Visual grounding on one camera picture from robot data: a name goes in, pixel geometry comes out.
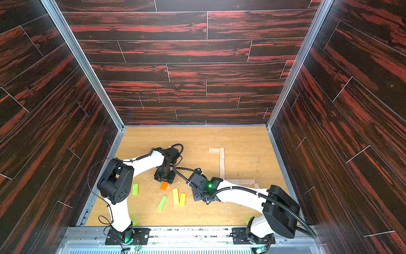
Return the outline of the orange block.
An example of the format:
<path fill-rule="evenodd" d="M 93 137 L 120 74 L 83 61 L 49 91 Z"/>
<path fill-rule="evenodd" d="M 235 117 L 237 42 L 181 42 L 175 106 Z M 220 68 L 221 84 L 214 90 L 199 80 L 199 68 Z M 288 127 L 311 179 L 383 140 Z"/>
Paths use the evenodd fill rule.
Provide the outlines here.
<path fill-rule="evenodd" d="M 166 190 L 168 189 L 168 185 L 169 185 L 169 183 L 167 183 L 167 182 L 162 182 L 160 189 L 161 189 L 162 191 L 166 191 Z"/>

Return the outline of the long light green block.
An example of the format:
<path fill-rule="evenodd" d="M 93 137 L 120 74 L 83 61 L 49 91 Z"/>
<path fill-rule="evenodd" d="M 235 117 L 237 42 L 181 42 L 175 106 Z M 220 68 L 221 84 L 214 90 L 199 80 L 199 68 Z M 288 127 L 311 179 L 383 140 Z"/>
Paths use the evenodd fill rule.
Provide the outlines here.
<path fill-rule="evenodd" d="M 159 205 L 158 205 L 158 207 L 157 207 L 157 210 L 162 211 L 163 208 L 164 208 L 164 206 L 165 206 L 165 204 L 166 204 L 166 201 L 167 201 L 167 200 L 168 200 L 168 197 L 165 196 L 165 195 L 163 195 L 163 196 L 162 196 L 162 199 L 161 199 L 161 201 L 160 201 L 160 203 L 159 203 Z"/>

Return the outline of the small light green block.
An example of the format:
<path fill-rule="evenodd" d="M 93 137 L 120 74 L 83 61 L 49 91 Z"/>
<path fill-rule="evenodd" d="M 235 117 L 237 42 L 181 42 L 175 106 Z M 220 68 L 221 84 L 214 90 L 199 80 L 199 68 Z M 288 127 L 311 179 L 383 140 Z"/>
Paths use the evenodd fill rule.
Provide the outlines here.
<path fill-rule="evenodd" d="M 139 184 L 133 184 L 132 186 L 132 195 L 137 195 L 139 193 Z"/>

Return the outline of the natural wood block crosswise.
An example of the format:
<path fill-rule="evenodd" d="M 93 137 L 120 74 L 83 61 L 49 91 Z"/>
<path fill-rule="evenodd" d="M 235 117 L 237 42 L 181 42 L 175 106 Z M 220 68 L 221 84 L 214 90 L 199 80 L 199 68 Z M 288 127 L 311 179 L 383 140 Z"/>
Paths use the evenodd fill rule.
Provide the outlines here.
<path fill-rule="evenodd" d="M 220 153 L 220 149 L 219 148 L 209 148 L 209 152 Z"/>

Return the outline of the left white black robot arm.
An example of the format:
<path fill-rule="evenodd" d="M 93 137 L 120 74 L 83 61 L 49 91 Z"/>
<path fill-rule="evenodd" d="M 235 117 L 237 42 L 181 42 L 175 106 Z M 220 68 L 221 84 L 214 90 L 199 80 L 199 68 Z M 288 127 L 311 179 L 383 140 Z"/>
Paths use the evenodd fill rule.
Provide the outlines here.
<path fill-rule="evenodd" d="M 111 216 L 110 233 L 122 243 L 133 239 L 133 222 L 129 216 L 128 196 L 132 190 L 133 178 L 147 170 L 156 168 L 154 179 L 160 183 L 172 184 L 176 173 L 172 168 L 177 164 L 184 150 L 182 144 L 174 144 L 167 149 L 152 148 L 149 153 L 126 160 L 108 158 L 97 189 L 99 197 L 107 204 Z"/>

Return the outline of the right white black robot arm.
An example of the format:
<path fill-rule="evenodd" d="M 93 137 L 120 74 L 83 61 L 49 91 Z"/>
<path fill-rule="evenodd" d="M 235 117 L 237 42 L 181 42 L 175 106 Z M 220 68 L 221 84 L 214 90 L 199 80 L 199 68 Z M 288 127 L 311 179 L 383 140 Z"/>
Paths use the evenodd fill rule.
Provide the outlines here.
<path fill-rule="evenodd" d="M 310 225 L 300 217 L 300 205 L 279 186 L 248 188 L 218 177 L 208 180 L 200 169 L 173 167 L 171 170 L 192 188 L 196 201 L 207 205 L 234 203 L 260 212 L 261 216 L 251 218 L 246 228 L 246 234 L 254 241 L 274 233 L 293 239 L 297 231 L 317 238 Z"/>

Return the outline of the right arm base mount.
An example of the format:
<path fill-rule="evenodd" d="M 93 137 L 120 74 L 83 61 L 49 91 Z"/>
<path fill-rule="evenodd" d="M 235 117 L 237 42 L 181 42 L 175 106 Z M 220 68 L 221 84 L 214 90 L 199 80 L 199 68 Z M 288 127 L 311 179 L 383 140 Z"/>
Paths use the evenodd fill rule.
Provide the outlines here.
<path fill-rule="evenodd" d="M 265 244 L 271 246 L 276 243 L 274 234 L 268 234 L 263 238 L 259 238 L 251 232 L 254 217 L 251 217 L 245 228 L 232 228 L 230 236 L 233 238 L 234 244 Z"/>

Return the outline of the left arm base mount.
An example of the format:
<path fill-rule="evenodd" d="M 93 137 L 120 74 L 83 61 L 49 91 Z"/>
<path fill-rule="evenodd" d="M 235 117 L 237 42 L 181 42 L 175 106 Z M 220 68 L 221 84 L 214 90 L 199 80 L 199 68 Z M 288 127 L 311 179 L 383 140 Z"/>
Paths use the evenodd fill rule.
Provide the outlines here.
<path fill-rule="evenodd" d="M 135 228 L 129 225 L 123 232 L 119 232 L 112 226 L 106 237 L 107 246 L 144 246 L 148 244 L 150 228 Z"/>

